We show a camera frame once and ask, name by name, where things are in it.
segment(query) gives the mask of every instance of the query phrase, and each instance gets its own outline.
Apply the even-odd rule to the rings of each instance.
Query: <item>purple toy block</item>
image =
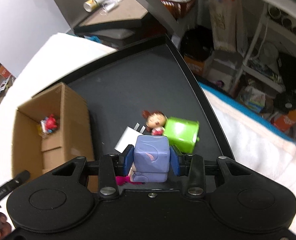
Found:
[[[134,150],[135,182],[165,182],[170,165],[166,136],[140,135]]]

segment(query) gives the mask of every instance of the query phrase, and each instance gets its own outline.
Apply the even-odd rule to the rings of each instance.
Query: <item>white tablecloth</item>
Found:
[[[17,107],[66,74],[115,50],[58,33],[32,58],[0,104],[0,185],[11,179],[12,132]],[[241,164],[288,187],[296,195],[296,147],[227,105],[205,94]],[[6,213],[6,199],[0,211]],[[296,233],[296,217],[291,225]]]

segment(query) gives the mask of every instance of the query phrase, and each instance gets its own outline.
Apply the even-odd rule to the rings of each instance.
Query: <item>red plastic basket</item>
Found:
[[[176,19],[185,17],[196,2],[196,0],[190,0],[189,2],[173,2],[169,0],[160,1]]]

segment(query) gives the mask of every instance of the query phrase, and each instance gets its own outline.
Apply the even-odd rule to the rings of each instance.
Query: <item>pink fuzzy object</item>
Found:
[[[132,182],[130,181],[130,177],[129,176],[125,176],[125,177],[122,177],[122,176],[116,176],[116,181],[117,181],[117,185],[118,186],[122,186],[124,185],[125,183],[131,183],[131,184],[142,184],[142,182]]]

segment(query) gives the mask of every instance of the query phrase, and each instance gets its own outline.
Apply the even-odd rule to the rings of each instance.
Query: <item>black tray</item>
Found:
[[[117,152],[114,147],[127,126],[145,124],[143,110],[199,121],[194,154],[210,161],[221,155],[234,159],[208,100],[166,35],[100,58],[58,82],[87,101],[95,159]]]

